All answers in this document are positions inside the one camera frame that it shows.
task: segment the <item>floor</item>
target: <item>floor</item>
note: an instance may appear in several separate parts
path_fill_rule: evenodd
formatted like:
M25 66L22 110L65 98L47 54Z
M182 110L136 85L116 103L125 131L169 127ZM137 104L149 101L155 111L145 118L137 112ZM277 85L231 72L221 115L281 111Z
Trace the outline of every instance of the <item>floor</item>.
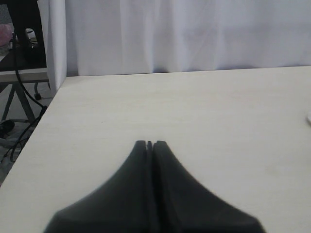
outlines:
M32 94L32 96L34 96L34 93L35 93L34 84L28 83L28 84L25 84L25 87L29 91L29 93ZM11 85L7 86L6 89L0 93L0 116L2 116L2 114L3 114L10 89L11 89ZM42 100L40 100L40 102L43 105L49 105L51 100L52 100L52 94L51 94L51 91L50 91L47 83L39 83L38 91L42 96ZM40 113L41 108L39 106L37 106L31 100L29 100L29 103L33 109L35 116L37 117ZM7 119L26 119L26 115L22 109L22 106L21 106L16 94L14 95L12 105L10 107L10 111L9 111ZM10 132L10 134L18 132L18 131L22 131L27 126L28 126L28 124L25 124L25 123L16 123L15 128ZM4 154L7 152L7 150L8 149L6 149L6 148L0 147L0 161L2 160ZM0 186L3 183L6 175L10 171L12 165L13 164L7 158L5 158L3 160L3 162L0 164Z

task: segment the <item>metal desk leg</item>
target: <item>metal desk leg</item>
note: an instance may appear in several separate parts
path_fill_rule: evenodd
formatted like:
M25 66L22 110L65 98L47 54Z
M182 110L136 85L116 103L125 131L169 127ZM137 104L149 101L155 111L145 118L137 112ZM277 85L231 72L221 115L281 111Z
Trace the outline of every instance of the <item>metal desk leg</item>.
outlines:
M30 122L33 122L35 120L35 115L33 113L33 110L31 109L31 106L28 102L28 99L27 99L23 89L21 88L21 86L19 84L13 84L13 87L16 91L16 94L19 98L19 101L21 102L21 105L24 109L24 112L25 112L28 120Z
M9 94L9 97L8 97L7 102L6 102L5 109L4 109L4 112L3 112L3 115L2 115L2 120L5 120L6 117L8 116L9 109L10 109L10 106L11 106L11 103L12 103L12 99L14 97L14 92L15 92L15 89L14 89L14 86L12 85L11 86L11 91L10 91L10 94Z

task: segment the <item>pink object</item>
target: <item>pink object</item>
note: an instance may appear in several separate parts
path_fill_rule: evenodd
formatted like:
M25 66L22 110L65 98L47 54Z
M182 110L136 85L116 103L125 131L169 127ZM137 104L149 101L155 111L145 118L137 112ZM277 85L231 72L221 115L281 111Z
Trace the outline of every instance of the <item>pink object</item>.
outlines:
M10 42L12 29L10 25L0 24L0 47Z

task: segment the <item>white curtain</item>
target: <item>white curtain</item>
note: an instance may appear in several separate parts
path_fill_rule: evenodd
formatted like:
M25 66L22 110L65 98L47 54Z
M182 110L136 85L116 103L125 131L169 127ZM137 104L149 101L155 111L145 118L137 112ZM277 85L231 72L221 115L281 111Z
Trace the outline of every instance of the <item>white curtain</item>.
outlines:
M311 65L310 0L39 0L54 92L68 75Z

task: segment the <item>chair wheel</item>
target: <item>chair wheel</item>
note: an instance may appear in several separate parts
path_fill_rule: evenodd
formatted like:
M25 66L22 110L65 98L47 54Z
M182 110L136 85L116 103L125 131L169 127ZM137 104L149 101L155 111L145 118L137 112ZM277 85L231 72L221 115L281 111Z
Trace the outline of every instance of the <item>chair wheel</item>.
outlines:
M40 100L41 99L41 95L40 94L35 94L35 100Z

